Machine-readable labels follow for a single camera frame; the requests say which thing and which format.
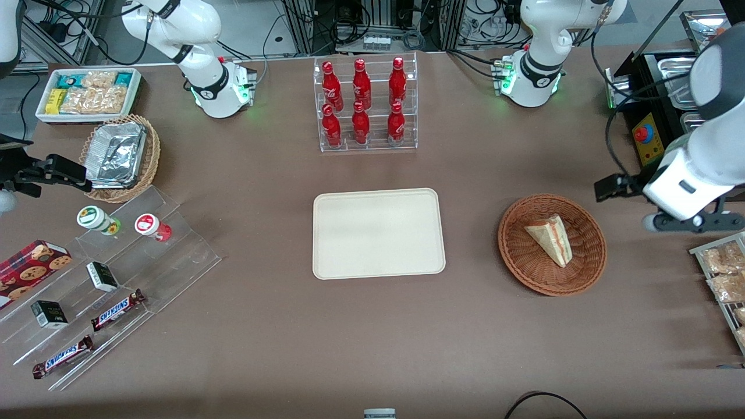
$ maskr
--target brown tabletop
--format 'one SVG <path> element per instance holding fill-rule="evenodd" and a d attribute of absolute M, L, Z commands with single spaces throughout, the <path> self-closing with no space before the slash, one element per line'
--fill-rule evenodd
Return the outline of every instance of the brown tabletop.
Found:
<path fill-rule="evenodd" d="M 617 66 L 630 48 L 599 50 Z M 139 113 L 162 141 L 155 184 L 225 259 L 65 391 L 0 353 L 0 417 L 348 419 L 389 406 L 402 419 L 500 418 L 531 390 L 594 418 L 743 417 L 745 371 L 714 368 L 741 362 L 738 349 L 687 252 L 724 235 L 652 234 L 643 199 L 595 203 L 593 183 L 617 169 L 587 48 L 538 109 L 495 97 L 446 54 L 419 54 L 419 149 L 402 154 L 320 153 L 312 63 L 271 62 L 256 105 L 224 120 L 194 105 L 176 66 L 140 67 Z M 31 154 L 77 158 L 90 130 L 40 123 Z M 632 164 L 624 131 L 616 147 Z M 419 187 L 440 196 L 443 273 L 314 277 L 316 196 Z M 501 214 L 540 192 L 603 228 L 607 269 L 582 295 L 538 295 L 497 256 Z M 0 259 L 37 238 L 69 242 L 94 203 L 64 186 L 19 199 L 0 218 Z"/>

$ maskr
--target wicker basket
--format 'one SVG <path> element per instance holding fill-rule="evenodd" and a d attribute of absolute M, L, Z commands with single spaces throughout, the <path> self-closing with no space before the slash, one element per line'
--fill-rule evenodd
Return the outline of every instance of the wicker basket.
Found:
<path fill-rule="evenodd" d="M 571 245 L 573 258 L 566 268 L 559 267 L 524 228 L 553 214 L 564 221 Z M 504 263 L 517 279 L 546 295 L 586 291 L 603 274 L 608 258 L 597 222 L 575 202 L 558 195 L 532 195 L 515 202 L 499 223 L 497 240 Z"/>
<path fill-rule="evenodd" d="M 106 201 L 111 204 L 127 202 L 145 191 L 155 178 L 155 172 L 158 170 L 158 159 L 160 158 L 160 139 L 158 138 L 158 133 L 155 132 L 153 125 L 147 119 L 138 115 L 122 116 L 121 118 L 106 121 L 104 125 L 124 124 L 125 122 L 137 122 L 148 129 L 148 136 L 145 139 L 145 149 L 142 152 L 142 163 L 140 164 L 138 173 L 139 180 L 132 189 L 93 189 L 91 192 L 86 193 L 86 195 L 95 200 Z M 80 159 L 78 159 L 80 164 L 86 161 L 88 147 L 90 147 L 92 139 L 93 133 L 88 136 L 88 141 L 83 146 L 83 152 L 80 154 Z"/>

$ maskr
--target aluminum foil container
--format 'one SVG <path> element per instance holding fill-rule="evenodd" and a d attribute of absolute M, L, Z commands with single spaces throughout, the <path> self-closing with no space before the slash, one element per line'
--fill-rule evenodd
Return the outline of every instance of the aluminum foil container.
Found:
<path fill-rule="evenodd" d="M 136 122 L 103 125 L 88 148 L 86 178 L 95 189 L 129 189 L 137 184 L 148 129 Z"/>

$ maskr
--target metal tray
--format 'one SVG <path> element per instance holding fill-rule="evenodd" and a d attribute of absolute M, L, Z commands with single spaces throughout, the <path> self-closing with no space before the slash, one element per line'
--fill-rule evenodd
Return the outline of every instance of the metal tray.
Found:
<path fill-rule="evenodd" d="M 657 68 L 662 73 L 662 78 L 670 78 L 688 74 L 695 60 L 693 57 L 665 58 L 657 62 Z M 696 102 L 691 95 L 691 89 L 688 87 L 688 78 L 668 81 L 665 83 L 665 87 L 668 88 L 668 95 L 673 102 L 673 106 L 680 110 L 697 109 Z"/>
<path fill-rule="evenodd" d="M 722 9 L 685 11 L 680 14 L 680 21 L 697 54 L 730 27 Z"/>

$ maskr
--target snack box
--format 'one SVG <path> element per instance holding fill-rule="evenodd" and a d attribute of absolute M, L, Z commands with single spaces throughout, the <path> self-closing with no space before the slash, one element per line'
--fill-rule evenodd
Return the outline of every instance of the snack box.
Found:
<path fill-rule="evenodd" d="M 36 240 L 0 262 L 0 309 L 18 300 L 70 261 L 67 249 Z"/>
<path fill-rule="evenodd" d="M 57 88 L 57 82 L 61 77 L 70 75 L 79 75 L 87 73 L 89 71 L 97 72 L 118 72 L 118 73 L 130 73 L 132 78 L 130 79 L 130 85 L 127 88 L 127 95 L 124 97 L 124 106 L 121 107 L 120 113 L 99 113 L 90 115 L 71 115 L 64 113 L 47 113 L 46 104 L 49 100 L 49 95 L 53 89 Z M 47 80 L 46 87 L 44 88 L 44 94 L 39 100 L 39 106 L 37 106 L 37 118 L 46 122 L 50 125 L 81 125 L 81 124 L 97 124 L 99 122 L 108 121 L 110 119 L 118 118 L 121 116 L 127 116 L 131 113 L 132 107 L 135 104 L 137 93 L 140 86 L 142 76 L 136 69 L 129 67 L 89 67 L 79 69 L 58 69 L 54 70 Z"/>

